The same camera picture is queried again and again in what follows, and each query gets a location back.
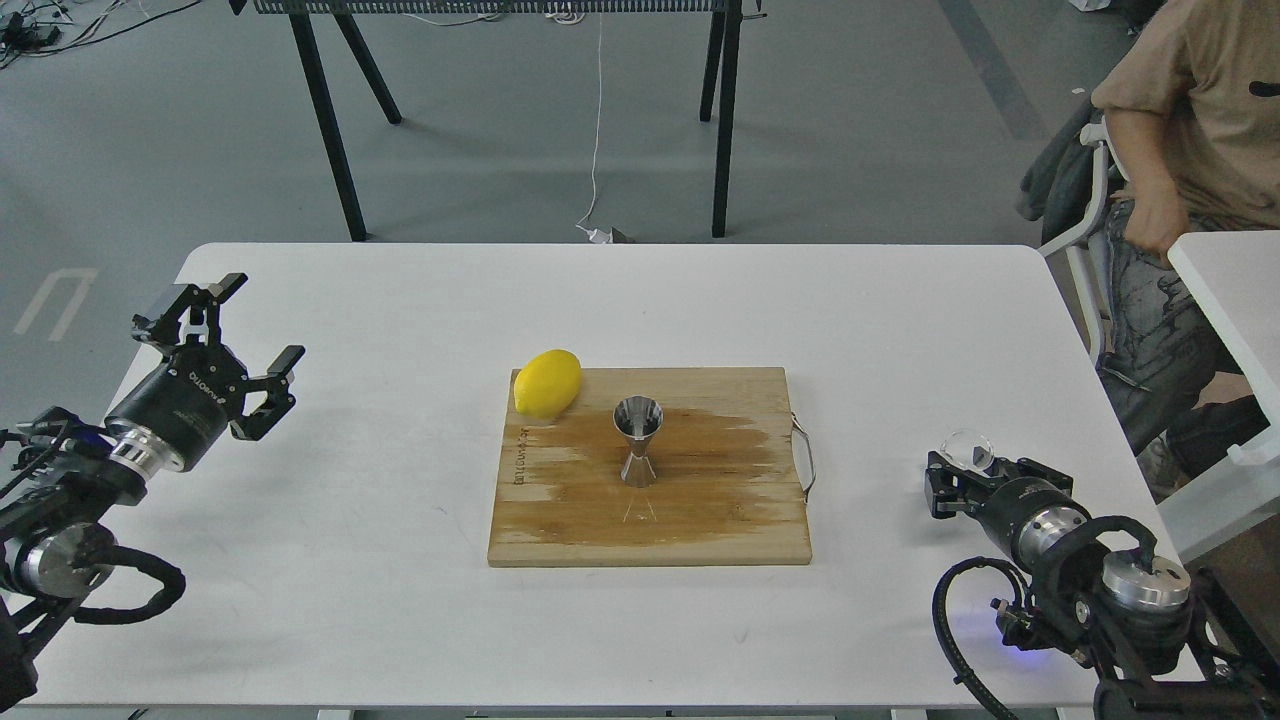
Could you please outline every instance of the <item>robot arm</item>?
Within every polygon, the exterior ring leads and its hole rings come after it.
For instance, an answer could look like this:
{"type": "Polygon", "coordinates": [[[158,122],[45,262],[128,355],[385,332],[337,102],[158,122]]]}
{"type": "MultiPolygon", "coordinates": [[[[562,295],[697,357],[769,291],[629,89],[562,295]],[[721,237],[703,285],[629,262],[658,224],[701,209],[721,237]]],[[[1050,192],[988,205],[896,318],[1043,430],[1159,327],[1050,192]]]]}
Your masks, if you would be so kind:
{"type": "Polygon", "coordinates": [[[946,593],[975,568],[996,568],[1014,585],[995,600],[1004,644],[1056,648],[1098,675],[1098,720],[1265,719],[1280,712],[1275,659],[1243,657],[1210,639],[1211,602],[1221,600],[1211,573],[1192,575],[1156,555],[1156,538],[1132,518],[1091,518],[1071,500],[1071,478],[1032,460],[983,456],[954,462],[931,452],[925,466],[929,512],[978,520],[1009,561],[977,557],[952,568],[934,593],[934,629],[947,660],[974,697],[997,717],[1015,717],[977,679],[951,638],[946,593]],[[1137,547],[1112,551],[1098,538],[1125,533],[1137,547]],[[1021,575],[1032,580],[1028,585],[1021,575]],[[1204,682],[1156,680],[1189,648],[1204,682]]]}
{"type": "Polygon", "coordinates": [[[69,620],[128,624],[173,606],[186,589],[182,571],[159,557],[116,544],[100,524],[113,505],[137,505],[161,469],[196,466],[228,427],[260,439],[293,407],[288,346],[266,374],[250,378],[221,343],[219,307],[248,278],[229,274],[207,287],[173,286],[151,318],[134,315],[133,337],[161,354],[160,365],[106,416],[106,427],[61,407],[4,432],[17,441],[17,475],[0,492],[0,588],[28,602],[14,612],[0,601],[0,711],[36,692],[36,656],[69,620]],[[248,393],[266,395],[244,414],[248,393]],[[115,568],[133,568],[161,588],[141,607],[82,607],[115,568]]]}

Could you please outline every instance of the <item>lemon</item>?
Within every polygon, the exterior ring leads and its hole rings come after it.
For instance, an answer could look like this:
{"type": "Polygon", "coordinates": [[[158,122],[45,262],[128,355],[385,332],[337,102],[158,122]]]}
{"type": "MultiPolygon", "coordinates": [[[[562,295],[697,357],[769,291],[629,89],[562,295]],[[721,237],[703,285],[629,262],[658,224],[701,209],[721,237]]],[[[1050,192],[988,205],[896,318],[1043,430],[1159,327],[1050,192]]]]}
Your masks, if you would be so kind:
{"type": "Polygon", "coordinates": [[[582,365],[567,350],[548,350],[516,374],[516,413],[550,420],[564,411],[582,387],[582,365]]]}

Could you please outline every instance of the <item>hand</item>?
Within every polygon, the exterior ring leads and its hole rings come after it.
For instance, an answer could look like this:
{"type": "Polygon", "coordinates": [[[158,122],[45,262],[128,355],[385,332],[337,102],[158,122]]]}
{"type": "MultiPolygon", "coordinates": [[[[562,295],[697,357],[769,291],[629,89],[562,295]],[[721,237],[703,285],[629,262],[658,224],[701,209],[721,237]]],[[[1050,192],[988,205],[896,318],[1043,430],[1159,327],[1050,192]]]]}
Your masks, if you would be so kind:
{"type": "Polygon", "coordinates": [[[1190,229],[1187,206],[1172,186],[1135,195],[1124,238],[1138,250],[1153,255],[1164,268],[1171,269],[1169,249],[1190,229]]]}

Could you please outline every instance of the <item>white desk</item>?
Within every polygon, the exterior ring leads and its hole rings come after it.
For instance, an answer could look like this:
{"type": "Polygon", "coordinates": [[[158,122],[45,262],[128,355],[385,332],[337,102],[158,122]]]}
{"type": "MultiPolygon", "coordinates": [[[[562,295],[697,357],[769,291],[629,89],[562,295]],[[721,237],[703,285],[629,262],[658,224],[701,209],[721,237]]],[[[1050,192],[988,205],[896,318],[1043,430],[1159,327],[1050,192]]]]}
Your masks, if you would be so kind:
{"type": "Polygon", "coordinates": [[[1197,557],[1280,509],[1280,231],[1189,233],[1169,259],[1271,421],[1160,506],[1183,557],[1197,557]]]}
{"type": "MultiPolygon", "coordinates": [[[[1030,249],[210,245],[178,281],[227,272],[250,275],[223,337],[251,372],[306,345],[297,409],[106,516],[183,568],[187,594],[141,625],[68,626],[35,703],[975,707],[929,624],[938,577],[998,553],[925,510],[925,454],[957,427],[1074,475],[1082,503],[1172,555],[1030,249]],[[820,475],[813,564],[489,568],[509,372],[549,347],[586,366],[785,366],[820,475]]],[[[120,575],[95,605],[150,594],[120,575]]],[[[1010,705],[1088,705],[1091,671],[1000,647],[987,602],[1007,592],[995,573],[956,584],[972,664],[1010,705]]]]}

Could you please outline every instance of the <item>cutting board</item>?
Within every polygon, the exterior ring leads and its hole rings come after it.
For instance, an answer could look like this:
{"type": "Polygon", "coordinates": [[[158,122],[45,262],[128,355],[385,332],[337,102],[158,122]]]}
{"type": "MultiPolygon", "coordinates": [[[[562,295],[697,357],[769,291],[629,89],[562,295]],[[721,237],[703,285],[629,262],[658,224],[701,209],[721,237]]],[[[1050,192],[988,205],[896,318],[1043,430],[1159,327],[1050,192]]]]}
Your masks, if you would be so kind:
{"type": "Polygon", "coordinates": [[[489,565],[805,565],[791,421],[782,368],[588,368],[544,424],[516,413],[508,387],[489,565]],[[646,488],[621,478],[613,409],[632,395],[664,416],[646,488]]]}

